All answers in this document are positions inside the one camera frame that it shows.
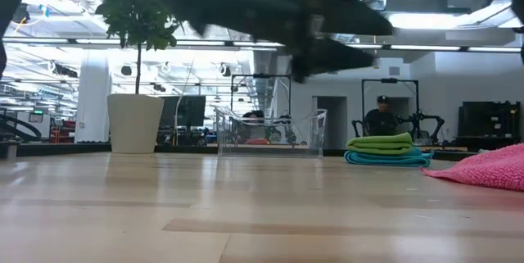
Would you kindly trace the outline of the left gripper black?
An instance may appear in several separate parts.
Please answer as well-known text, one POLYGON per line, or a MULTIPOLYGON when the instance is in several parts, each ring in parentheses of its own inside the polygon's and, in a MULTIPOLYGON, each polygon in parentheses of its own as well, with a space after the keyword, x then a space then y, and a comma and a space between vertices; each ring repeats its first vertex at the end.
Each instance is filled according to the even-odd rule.
POLYGON ((204 35, 209 25, 286 46, 307 46, 291 55, 291 78, 370 67, 374 55, 325 33, 393 35, 393 25, 361 0, 158 0, 178 20, 204 35))

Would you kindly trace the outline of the bright green microfiber towel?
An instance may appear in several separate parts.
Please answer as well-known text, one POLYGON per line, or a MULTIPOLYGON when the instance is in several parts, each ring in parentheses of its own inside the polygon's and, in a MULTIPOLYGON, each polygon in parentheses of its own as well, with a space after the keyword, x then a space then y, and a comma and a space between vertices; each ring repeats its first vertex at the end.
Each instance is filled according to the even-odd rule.
POLYGON ((413 150, 413 140, 409 133, 389 136, 366 136, 352 138, 346 144, 349 151, 398 156, 413 150))

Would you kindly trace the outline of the blue microfiber towel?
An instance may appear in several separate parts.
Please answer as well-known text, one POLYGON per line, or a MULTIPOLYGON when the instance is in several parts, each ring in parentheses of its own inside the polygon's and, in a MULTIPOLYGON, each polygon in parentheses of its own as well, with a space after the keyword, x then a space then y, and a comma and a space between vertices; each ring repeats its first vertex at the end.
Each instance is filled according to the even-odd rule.
POLYGON ((389 167, 428 167, 434 152, 422 152, 414 148, 401 155, 377 155, 363 152, 345 152, 344 158, 351 165, 389 167))

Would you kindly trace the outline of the pink microfiber towel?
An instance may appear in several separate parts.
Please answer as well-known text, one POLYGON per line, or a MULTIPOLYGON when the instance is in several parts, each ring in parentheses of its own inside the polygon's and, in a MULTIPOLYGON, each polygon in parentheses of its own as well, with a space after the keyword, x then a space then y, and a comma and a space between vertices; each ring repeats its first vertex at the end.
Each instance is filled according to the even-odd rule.
POLYGON ((460 184, 524 192, 524 143, 469 156, 445 170, 421 171, 460 184))

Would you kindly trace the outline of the long ceiling light strip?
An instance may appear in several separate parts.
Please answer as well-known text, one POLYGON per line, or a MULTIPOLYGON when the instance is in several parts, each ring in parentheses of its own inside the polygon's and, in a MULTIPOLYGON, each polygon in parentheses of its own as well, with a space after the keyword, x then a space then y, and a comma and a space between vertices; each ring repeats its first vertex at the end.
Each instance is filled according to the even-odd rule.
POLYGON ((479 52, 518 54, 520 47, 480 47, 480 46, 443 46, 443 45, 411 45, 411 44, 374 44, 374 43, 347 43, 346 46, 366 50, 385 51, 420 51, 420 52, 479 52))

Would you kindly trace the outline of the person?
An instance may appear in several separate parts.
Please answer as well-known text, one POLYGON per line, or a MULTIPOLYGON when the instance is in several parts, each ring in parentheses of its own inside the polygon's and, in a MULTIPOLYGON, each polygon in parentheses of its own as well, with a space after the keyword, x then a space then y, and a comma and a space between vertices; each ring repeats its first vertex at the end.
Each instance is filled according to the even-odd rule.
POLYGON ((266 138, 264 113, 260 110, 247 112, 242 116, 240 136, 246 142, 252 139, 266 138))
POLYGON ((388 111, 389 98, 385 95, 377 97, 377 108, 369 111, 365 117, 368 136, 389 136, 396 133, 396 118, 388 111))

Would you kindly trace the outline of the clear plastic bin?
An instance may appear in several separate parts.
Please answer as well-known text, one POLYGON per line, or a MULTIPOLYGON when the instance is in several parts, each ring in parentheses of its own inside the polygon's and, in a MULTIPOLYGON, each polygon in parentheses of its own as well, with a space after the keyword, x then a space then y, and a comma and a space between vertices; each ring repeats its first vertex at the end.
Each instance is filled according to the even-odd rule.
POLYGON ((328 111, 318 109, 304 118, 279 116, 278 118, 264 118, 266 138, 252 139, 246 142, 240 136, 242 116, 235 114, 226 107, 215 110, 215 127, 218 154, 220 156, 250 156, 234 153, 234 148, 263 147, 299 148, 318 156, 270 156, 267 157, 298 157, 319 159, 323 156, 324 131, 326 128, 328 111))

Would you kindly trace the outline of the black monitor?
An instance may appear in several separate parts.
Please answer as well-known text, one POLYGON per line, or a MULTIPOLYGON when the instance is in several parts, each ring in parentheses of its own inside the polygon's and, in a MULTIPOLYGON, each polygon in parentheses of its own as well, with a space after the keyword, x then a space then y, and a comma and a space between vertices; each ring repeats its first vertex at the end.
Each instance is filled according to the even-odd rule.
POLYGON ((161 97, 164 106, 160 117, 160 127, 174 127, 176 119, 177 126, 200 127, 204 124, 206 97, 184 96, 184 97, 161 97))

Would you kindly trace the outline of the black equipment cabinet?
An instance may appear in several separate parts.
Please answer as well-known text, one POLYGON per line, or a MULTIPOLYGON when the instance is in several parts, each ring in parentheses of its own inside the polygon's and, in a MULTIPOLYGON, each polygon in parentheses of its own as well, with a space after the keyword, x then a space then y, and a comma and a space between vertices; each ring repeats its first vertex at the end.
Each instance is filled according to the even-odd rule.
POLYGON ((470 150, 492 150, 521 139, 520 102, 463 102, 458 109, 457 144, 470 150))

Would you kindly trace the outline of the green plant in white pot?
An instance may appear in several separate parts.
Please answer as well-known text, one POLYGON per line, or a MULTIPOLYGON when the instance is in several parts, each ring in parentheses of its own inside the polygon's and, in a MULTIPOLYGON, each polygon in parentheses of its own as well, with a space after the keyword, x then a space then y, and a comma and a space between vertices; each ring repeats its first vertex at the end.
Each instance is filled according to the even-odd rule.
POLYGON ((107 38, 137 50, 133 93, 108 96, 110 141, 113 153, 152 154, 156 147, 164 100, 140 93, 142 54, 177 45, 174 32, 180 26, 166 6, 157 0, 102 0, 96 13, 107 25, 107 38))

